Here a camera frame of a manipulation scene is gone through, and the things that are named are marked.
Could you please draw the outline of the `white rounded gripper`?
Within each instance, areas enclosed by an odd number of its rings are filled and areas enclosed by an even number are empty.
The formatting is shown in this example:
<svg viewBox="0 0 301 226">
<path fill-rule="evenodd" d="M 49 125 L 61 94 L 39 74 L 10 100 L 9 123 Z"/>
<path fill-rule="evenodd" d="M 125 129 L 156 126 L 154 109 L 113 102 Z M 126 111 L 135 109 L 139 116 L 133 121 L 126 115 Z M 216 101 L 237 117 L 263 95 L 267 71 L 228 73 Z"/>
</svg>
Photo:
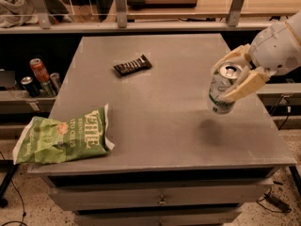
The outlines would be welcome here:
<svg viewBox="0 0 301 226">
<path fill-rule="evenodd" d="M 250 61 L 257 67 L 250 70 Z M 285 75 L 301 66 L 301 12 L 284 22 L 263 29 L 249 45 L 240 45 L 219 59 L 211 68 L 232 62 L 243 70 L 236 82 L 219 99 L 236 102 L 262 88 L 270 77 Z"/>
</svg>

